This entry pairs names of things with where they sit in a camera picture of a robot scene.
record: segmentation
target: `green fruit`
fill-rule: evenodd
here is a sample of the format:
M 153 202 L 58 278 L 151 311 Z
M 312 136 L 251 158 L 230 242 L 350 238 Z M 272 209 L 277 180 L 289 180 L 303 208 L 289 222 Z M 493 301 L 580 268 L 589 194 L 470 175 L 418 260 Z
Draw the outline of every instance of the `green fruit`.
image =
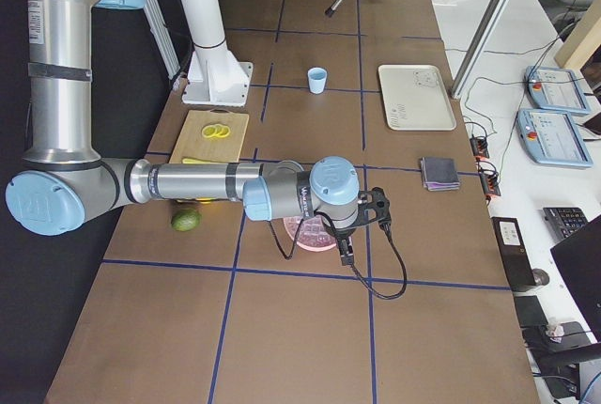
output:
M 197 209 L 178 210 L 171 218 L 171 227 L 178 232 L 187 232 L 200 224 L 200 218 Z

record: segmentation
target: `white tray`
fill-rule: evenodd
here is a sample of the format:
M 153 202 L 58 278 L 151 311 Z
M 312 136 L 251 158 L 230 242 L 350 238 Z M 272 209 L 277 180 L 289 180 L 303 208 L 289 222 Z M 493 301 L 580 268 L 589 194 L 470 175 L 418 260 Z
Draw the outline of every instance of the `white tray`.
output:
M 393 130 L 453 130 L 451 103 L 435 66 L 378 68 L 386 122 Z

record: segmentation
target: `white cup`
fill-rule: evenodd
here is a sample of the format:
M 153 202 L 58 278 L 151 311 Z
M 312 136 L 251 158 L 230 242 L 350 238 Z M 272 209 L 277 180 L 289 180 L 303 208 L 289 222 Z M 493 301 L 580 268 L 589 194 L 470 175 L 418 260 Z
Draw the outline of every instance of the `white cup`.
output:
M 310 68 L 307 71 L 307 78 L 309 79 L 309 89 L 311 92 L 321 94 L 326 87 L 328 72 L 323 68 Z

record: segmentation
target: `folded cloth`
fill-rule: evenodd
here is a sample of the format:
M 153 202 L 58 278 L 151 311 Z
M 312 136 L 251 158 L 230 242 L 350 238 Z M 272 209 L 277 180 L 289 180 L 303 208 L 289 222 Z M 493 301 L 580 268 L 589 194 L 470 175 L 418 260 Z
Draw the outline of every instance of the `folded cloth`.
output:
M 423 157 L 420 159 L 422 180 L 428 191 L 457 190 L 461 183 L 452 158 Z

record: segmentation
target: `blue and white device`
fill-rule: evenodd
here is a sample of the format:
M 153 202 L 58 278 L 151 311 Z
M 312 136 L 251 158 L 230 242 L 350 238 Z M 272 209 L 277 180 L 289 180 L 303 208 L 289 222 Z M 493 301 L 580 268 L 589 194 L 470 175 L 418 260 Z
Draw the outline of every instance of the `blue and white device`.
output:
M 524 148 L 540 164 L 591 167 L 593 160 L 569 113 L 519 110 L 517 126 Z
M 526 68 L 528 90 L 539 108 L 562 110 L 574 116 L 586 116 L 591 112 L 579 78 L 572 70 L 557 68 Z

